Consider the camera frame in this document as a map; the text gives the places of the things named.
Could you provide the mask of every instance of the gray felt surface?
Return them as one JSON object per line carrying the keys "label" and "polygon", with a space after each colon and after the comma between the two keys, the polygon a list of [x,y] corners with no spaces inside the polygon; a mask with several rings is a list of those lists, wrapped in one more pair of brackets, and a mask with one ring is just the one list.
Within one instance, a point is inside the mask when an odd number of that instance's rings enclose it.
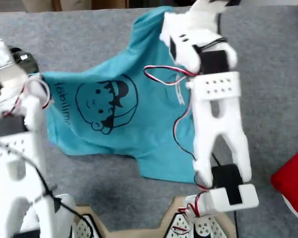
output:
{"label": "gray felt surface", "polygon": [[[0,38],[31,52],[42,71],[83,71],[123,50],[133,21],[146,11],[0,16]],[[239,54],[243,126],[260,201],[258,208],[238,212],[240,237],[298,237],[298,219],[269,182],[298,151],[298,7],[232,7],[222,31]],[[191,184],[141,178],[132,158],[68,157],[47,141],[44,146],[58,193],[90,204],[111,231],[157,227],[174,196],[198,191]],[[222,140],[215,154],[228,162]]]}

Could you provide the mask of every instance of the red cushion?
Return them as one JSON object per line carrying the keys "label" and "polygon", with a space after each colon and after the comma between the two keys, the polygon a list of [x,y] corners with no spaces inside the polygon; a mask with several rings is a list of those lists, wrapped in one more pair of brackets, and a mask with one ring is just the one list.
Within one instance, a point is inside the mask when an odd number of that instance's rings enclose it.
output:
{"label": "red cushion", "polygon": [[272,175],[271,183],[298,212],[298,153]]}

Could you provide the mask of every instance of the t-shirt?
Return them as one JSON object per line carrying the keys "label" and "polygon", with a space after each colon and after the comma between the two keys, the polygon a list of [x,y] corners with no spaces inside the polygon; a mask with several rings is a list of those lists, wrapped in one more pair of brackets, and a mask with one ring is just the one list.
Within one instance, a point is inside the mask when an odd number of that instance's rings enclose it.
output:
{"label": "t-shirt", "polygon": [[[54,100],[47,109],[48,136],[66,154],[129,155],[144,177],[193,182],[193,158],[172,133],[188,107],[185,80],[165,86],[143,73],[146,65],[174,66],[159,40],[166,11],[173,8],[158,7],[138,18],[126,49],[104,63],[80,73],[43,74]],[[166,82],[182,76],[166,69],[149,72]],[[193,152],[191,114],[178,124],[176,137]]]}

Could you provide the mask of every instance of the cartoon face print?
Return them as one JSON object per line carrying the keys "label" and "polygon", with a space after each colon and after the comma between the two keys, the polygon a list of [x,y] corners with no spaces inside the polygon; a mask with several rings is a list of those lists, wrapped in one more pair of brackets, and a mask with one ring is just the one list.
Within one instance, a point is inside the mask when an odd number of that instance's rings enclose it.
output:
{"label": "cartoon face print", "polygon": [[136,112],[138,92],[126,75],[117,80],[83,83],[76,92],[77,109],[95,131],[110,134],[129,123]]}

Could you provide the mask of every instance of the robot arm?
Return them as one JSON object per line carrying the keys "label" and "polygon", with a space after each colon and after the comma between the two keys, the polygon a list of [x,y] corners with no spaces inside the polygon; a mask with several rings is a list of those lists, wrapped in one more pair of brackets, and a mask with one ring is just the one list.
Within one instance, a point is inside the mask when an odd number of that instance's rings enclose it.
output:
{"label": "robot arm", "polygon": [[[50,100],[48,87],[42,88],[44,82],[39,75],[29,78],[14,63],[3,41],[0,41],[0,83],[0,238],[72,237],[75,215],[61,203],[75,209],[73,198],[67,194],[44,195],[47,188],[42,179],[46,178],[46,166],[40,127],[42,108]],[[23,178],[18,176],[19,163],[25,163]],[[19,221],[22,200],[32,206],[24,220]]]}
{"label": "robot arm", "polygon": [[[204,25],[192,23],[190,12],[167,12],[160,35],[175,64],[196,73],[187,82],[195,128],[193,166],[209,190],[185,199],[185,213],[192,219],[253,208],[259,203],[254,185],[245,184],[251,180],[251,166],[241,122],[239,73],[232,71],[237,54],[225,38],[212,31],[212,23]],[[212,114],[211,101],[219,103],[218,118]],[[233,163],[212,168],[210,159],[219,135],[228,144]]]}

